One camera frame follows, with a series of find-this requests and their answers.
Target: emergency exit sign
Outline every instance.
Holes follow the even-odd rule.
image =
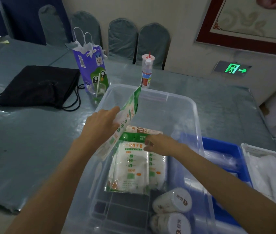
[[[245,76],[247,72],[252,68],[249,65],[242,65],[237,62],[231,63],[228,61],[219,61],[214,68],[214,71],[227,73],[227,74],[234,74],[239,76]]]

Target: barcode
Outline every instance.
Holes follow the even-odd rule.
[[[127,173],[127,179],[135,179],[135,173]]]
[[[80,59],[81,67],[86,68],[82,56],[78,55],[78,58]]]

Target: chair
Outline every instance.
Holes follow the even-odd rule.
[[[39,9],[39,20],[41,22],[46,45],[65,47],[69,43],[63,23],[52,5],[45,5]]]
[[[15,38],[14,32],[12,30],[12,23],[11,23],[11,19],[8,17],[8,13],[5,10],[5,7],[3,5],[3,3],[0,0],[0,14],[2,15],[7,33],[9,35],[9,37],[11,37],[12,39]]]
[[[124,18],[113,20],[109,24],[109,55],[108,59],[133,63],[138,31],[134,23]]]
[[[153,68],[162,69],[170,36],[168,30],[159,23],[151,23],[141,28],[138,36],[136,64],[142,65],[142,55],[155,56]]]
[[[75,27],[81,28],[83,33],[89,32],[92,35],[93,43],[96,45],[100,45],[102,47],[102,40],[101,40],[101,30],[100,25],[97,19],[90,13],[85,11],[78,11],[75,12],[71,17],[71,28],[72,28],[72,35],[73,40],[83,45],[84,44],[84,37],[81,31],[76,31],[76,38],[74,39],[73,30]],[[90,35],[86,35],[86,43],[91,42]]]

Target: yellow paper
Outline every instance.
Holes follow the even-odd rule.
[[[3,42],[0,42],[0,43],[10,43],[8,40],[5,40]]]

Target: red picture frame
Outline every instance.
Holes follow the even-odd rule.
[[[210,32],[224,0],[211,0],[196,42],[276,55],[276,43]]]

